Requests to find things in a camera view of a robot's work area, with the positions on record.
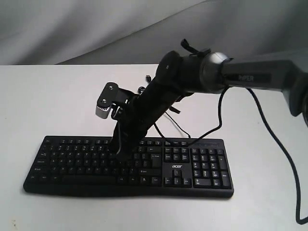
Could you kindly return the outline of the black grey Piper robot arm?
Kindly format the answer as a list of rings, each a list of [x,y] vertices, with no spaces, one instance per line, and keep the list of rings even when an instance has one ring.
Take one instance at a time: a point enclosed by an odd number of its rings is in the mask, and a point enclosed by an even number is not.
[[[127,160],[148,129],[173,105],[193,93],[223,94],[227,88],[281,92],[291,115],[308,117],[308,51],[282,51],[248,58],[230,58],[211,50],[197,51],[186,40],[190,54],[170,51],[160,61],[154,78],[140,95],[117,103],[122,113],[109,150]]]

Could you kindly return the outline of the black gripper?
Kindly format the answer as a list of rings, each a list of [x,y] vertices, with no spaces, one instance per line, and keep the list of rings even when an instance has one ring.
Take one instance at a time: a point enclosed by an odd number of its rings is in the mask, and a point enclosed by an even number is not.
[[[141,94],[120,87],[113,88],[113,119],[117,121],[109,151],[120,161],[131,158],[148,130],[175,103],[191,96],[176,86],[152,80]]]

